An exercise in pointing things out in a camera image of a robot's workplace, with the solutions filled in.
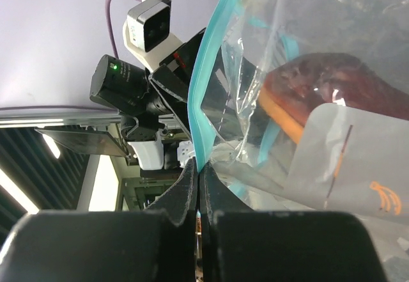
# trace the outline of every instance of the fluorescent light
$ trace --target fluorescent light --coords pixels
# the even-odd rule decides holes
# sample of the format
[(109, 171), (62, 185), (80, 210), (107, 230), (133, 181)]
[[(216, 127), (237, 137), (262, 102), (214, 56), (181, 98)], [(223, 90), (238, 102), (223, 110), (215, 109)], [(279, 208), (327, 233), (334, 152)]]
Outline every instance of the fluorescent light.
[(0, 169), (0, 186), (8, 192), (30, 214), (37, 214), (38, 207), (22, 192), (21, 189)]
[(61, 152), (59, 151), (59, 148), (56, 144), (56, 142), (48, 135), (43, 134), (43, 138), (45, 140), (45, 143), (47, 146), (49, 146), (51, 152), (54, 154), (56, 159), (59, 159), (59, 156), (61, 155)]

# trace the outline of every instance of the white wall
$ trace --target white wall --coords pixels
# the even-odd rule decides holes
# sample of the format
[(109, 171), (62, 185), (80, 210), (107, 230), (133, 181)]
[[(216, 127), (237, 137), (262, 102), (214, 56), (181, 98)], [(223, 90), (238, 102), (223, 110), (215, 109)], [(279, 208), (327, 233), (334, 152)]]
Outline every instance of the white wall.
[(100, 164), (99, 155), (90, 155), (87, 170), (84, 175), (84, 182), (82, 183), (81, 194), (79, 196), (77, 210), (80, 212), (87, 212), (94, 190), (96, 172)]
[[(218, 0), (173, 0), (171, 31), (182, 40), (205, 27)], [(0, 116), (2, 107), (80, 105), (98, 60), (112, 54), (105, 0), (0, 0)], [(136, 3), (113, 0), (120, 57), (137, 63), (121, 29)]]
[(111, 158), (101, 155), (88, 210), (94, 212), (103, 210), (114, 211), (118, 189), (119, 180)]

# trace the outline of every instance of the clear plastic bag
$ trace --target clear plastic bag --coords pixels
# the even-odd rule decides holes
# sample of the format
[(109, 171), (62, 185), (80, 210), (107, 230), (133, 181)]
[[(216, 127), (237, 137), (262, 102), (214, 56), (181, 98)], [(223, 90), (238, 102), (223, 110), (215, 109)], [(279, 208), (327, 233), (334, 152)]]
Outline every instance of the clear plastic bag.
[(189, 89), (199, 169), (354, 213), (407, 266), (408, 57), (409, 0), (220, 0)]

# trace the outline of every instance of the purple cable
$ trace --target purple cable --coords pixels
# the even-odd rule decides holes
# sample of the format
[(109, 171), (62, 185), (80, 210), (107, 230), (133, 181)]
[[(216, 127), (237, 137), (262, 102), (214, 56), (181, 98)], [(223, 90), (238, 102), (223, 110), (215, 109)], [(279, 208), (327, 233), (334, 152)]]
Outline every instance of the purple cable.
[(115, 111), (115, 109), (99, 108), (99, 107), (85, 107), (85, 106), (70, 106), (70, 105), (44, 105), (44, 106), (22, 106), (22, 107), (0, 107), (0, 111), (18, 111), (18, 110), (32, 110), (32, 109), (79, 109), (83, 111)]
[(111, 45), (114, 51), (114, 56), (115, 58), (119, 58), (118, 51), (116, 50), (114, 31), (112, 30), (112, 23), (111, 23), (111, 1), (112, 0), (105, 0), (105, 17), (107, 19), (109, 39), (111, 40)]

